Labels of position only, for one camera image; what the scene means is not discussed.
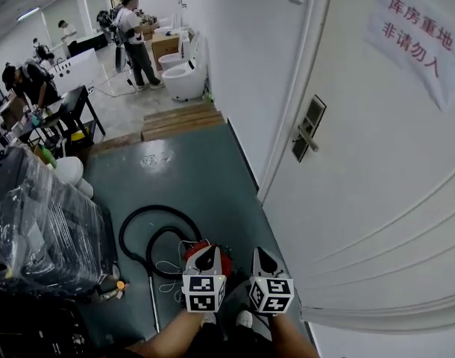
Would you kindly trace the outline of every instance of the toilet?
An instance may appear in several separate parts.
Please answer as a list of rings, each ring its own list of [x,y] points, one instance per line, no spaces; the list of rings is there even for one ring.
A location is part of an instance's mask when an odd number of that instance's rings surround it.
[[[198,35],[192,42],[192,56],[184,63],[166,70],[161,75],[169,96],[174,101],[188,101],[201,97],[207,78],[207,55],[204,36]]]
[[[189,32],[182,31],[180,42],[178,44],[178,53],[165,54],[158,59],[163,70],[171,69],[173,66],[187,62],[191,57],[191,44],[197,41],[197,35],[192,38],[192,43],[189,41]]]
[[[54,169],[55,174],[64,183],[70,183],[75,186],[81,193],[93,198],[93,187],[82,178],[84,174],[84,165],[77,157],[64,157],[57,159],[57,167]]]
[[[155,33],[166,33],[173,31],[175,28],[179,27],[179,18],[176,13],[173,13],[170,17],[158,20],[159,28],[154,30]]]

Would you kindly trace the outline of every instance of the plastic wrap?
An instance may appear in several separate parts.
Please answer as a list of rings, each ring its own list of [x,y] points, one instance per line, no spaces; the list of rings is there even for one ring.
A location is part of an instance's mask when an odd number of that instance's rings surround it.
[[[0,158],[0,287],[79,295],[100,283],[100,208],[24,147]]]

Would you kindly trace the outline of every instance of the white door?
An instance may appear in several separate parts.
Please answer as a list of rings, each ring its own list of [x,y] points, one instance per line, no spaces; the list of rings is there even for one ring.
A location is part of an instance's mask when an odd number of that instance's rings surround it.
[[[428,1],[455,20],[455,0]],[[442,113],[416,76],[363,41],[373,8],[330,0],[297,121],[314,95],[326,104],[319,150],[299,163],[287,145],[264,210],[307,320],[455,324],[455,105]],[[407,313],[415,320],[399,321]]]

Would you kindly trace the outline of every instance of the gray pants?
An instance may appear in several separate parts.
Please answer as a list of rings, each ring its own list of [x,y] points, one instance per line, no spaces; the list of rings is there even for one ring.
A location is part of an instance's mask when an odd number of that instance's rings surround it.
[[[130,58],[131,67],[133,68],[133,74],[135,76],[136,85],[142,87],[145,83],[143,82],[143,76],[141,71],[144,71],[150,84],[158,85],[160,80],[156,78],[151,68],[150,56],[146,50],[145,44],[130,44],[125,43],[125,50]]]

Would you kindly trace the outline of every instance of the wooden step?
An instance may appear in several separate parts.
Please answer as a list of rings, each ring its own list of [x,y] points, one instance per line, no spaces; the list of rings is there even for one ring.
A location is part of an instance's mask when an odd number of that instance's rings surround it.
[[[115,148],[134,145],[135,143],[140,143],[141,141],[142,138],[140,132],[119,136],[118,138],[113,138],[93,145],[90,149],[90,153],[100,154],[102,152],[113,150]]]
[[[208,111],[214,109],[214,104],[196,104],[187,107],[180,107],[179,109],[163,111],[161,113],[150,114],[144,117],[145,123],[155,122],[159,119],[175,118],[190,113],[199,113],[201,111]]]
[[[206,118],[196,119],[189,122],[182,122],[176,125],[154,128],[142,132],[142,140],[147,142],[154,139],[168,138],[170,136],[187,133],[189,131],[201,130],[202,128],[223,125],[225,123],[221,114],[209,116]]]
[[[216,111],[215,108],[200,111],[198,113],[187,113],[178,116],[172,116],[169,118],[158,119],[157,121],[145,123],[142,128],[143,131],[154,130],[155,128],[164,128],[171,125],[180,125],[184,122],[191,122],[198,119],[210,118],[214,116],[219,116],[220,113]]]

